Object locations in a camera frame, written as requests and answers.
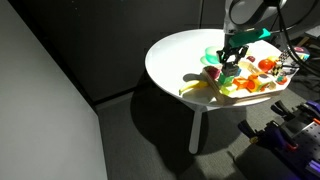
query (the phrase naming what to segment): dark floor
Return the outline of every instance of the dark floor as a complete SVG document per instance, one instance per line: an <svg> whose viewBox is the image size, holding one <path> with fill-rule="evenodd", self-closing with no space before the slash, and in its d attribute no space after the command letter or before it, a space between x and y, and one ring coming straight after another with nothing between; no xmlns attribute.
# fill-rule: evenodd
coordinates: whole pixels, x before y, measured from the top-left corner
<svg viewBox="0 0 320 180"><path fill-rule="evenodd" d="M193 111L152 83L99 105L108 179L246 179L232 158L250 145L237 124L247 119L253 128L263 129L276 117L270 110L275 101L294 107L320 99L319 80L296 79L264 103L204 113L196 155L188 152Z"/></svg>

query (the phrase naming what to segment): table top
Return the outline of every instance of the table top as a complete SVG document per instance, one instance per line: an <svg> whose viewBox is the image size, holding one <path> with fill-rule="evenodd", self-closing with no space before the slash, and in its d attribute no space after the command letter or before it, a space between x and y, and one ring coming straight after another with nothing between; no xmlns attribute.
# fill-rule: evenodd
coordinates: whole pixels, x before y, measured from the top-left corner
<svg viewBox="0 0 320 180"><path fill-rule="evenodd" d="M200 61L205 55L205 49L210 46L219 46L222 49L223 44L224 32L220 29L189 30L167 36L148 51L145 60L147 72L157 86L179 100L209 107L222 107L217 104L211 87L195 88L182 95L179 95L179 89L186 81L203 78L200 76L202 69L209 65L208 62ZM277 48L265 41L248 45L249 52L252 52L256 59L281 54ZM268 99L270 98L255 99L230 106L247 106Z"/></svg>

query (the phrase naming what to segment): yellow banana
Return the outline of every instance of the yellow banana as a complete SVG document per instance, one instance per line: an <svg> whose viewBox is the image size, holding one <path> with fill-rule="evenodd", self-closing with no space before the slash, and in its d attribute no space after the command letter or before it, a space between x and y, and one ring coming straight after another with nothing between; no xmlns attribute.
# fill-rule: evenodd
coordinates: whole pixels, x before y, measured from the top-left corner
<svg viewBox="0 0 320 180"><path fill-rule="evenodd" d="M181 95L184 91L191 89L191 88L203 88L207 87L209 84L207 81L202 80L191 80L186 82L180 89L179 95Z"/></svg>

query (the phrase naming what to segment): pink object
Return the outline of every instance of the pink object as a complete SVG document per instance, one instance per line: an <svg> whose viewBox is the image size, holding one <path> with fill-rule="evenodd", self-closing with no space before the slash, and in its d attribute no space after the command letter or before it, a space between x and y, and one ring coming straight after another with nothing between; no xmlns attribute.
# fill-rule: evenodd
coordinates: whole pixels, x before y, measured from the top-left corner
<svg viewBox="0 0 320 180"><path fill-rule="evenodd" d="M207 73L210 75L210 77L214 80L218 79L221 70L214 67L214 66L210 66L206 69Z"/></svg>
<svg viewBox="0 0 320 180"><path fill-rule="evenodd" d="M256 60L256 58L253 56L248 56L247 59L251 62L254 62Z"/></svg>

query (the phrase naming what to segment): plastic food toy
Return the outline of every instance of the plastic food toy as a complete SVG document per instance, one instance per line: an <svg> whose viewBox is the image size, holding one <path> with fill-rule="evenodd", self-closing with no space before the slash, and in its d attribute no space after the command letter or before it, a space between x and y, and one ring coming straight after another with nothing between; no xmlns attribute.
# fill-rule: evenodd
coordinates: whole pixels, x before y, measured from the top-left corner
<svg viewBox="0 0 320 180"><path fill-rule="evenodd" d="M272 79L269 78L269 76L267 76L264 72L258 72L258 73L251 74L248 77L248 80L249 80L249 82L247 85L247 89L250 92L262 92L272 82Z"/></svg>
<svg viewBox="0 0 320 180"><path fill-rule="evenodd" d="M225 75L223 75L223 73L221 72L221 73L220 73L220 76L219 76L219 79L218 79L218 82L219 82L221 85L231 84L232 81L233 81L233 78L234 78L234 76L225 76Z"/></svg>
<svg viewBox="0 0 320 180"><path fill-rule="evenodd" d="M247 88L249 80L244 77L235 77L233 80L233 84L237 86L237 90Z"/></svg>
<svg viewBox="0 0 320 180"><path fill-rule="evenodd" d="M276 80L276 82L280 85L284 85L288 81L288 78L286 76L279 76Z"/></svg>
<svg viewBox="0 0 320 180"><path fill-rule="evenodd" d="M261 60L258 64L258 67L265 73L267 73L270 69L273 68L275 63L270 59Z"/></svg>
<svg viewBox="0 0 320 180"><path fill-rule="evenodd" d="M217 56L217 51L220 50L221 47L211 46L205 50L206 59L210 64L219 64L219 59Z"/></svg>
<svg viewBox="0 0 320 180"><path fill-rule="evenodd" d="M224 95L230 95L231 93L235 92L237 90L237 85L235 84L224 84L220 88L221 93Z"/></svg>
<svg viewBox="0 0 320 180"><path fill-rule="evenodd" d="M238 77L238 76L240 76L241 71L242 71L242 70L241 70L241 68L239 68L239 69L238 69L238 72L234 75L234 77Z"/></svg>
<svg viewBox="0 0 320 180"><path fill-rule="evenodd" d="M204 88L209 86L207 81L201 81L201 80L191 80L186 82L180 89L179 89L179 95L181 95L184 91L191 89L191 88Z"/></svg>
<svg viewBox="0 0 320 180"><path fill-rule="evenodd" d="M256 58L253 56L248 56L247 59L251 62L254 62L256 60Z"/></svg>
<svg viewBox="0 0 320 180"><path fill-rule="evenodd" d="M220 72L221 72L220 69L218 69L217 67L214 67L214 66L207 66L207 67L205 67L205 70L209 74L210 78L214 79L214 80L216 80L219 77Z"/></svg>
<svg viewBox="0 0 320 180"><path fill-rule="evenodd" d="M279 61L279 57L277 57L277 56L269 56L267 59L269 59L269 60L271 60L273 62Z"/></svg>

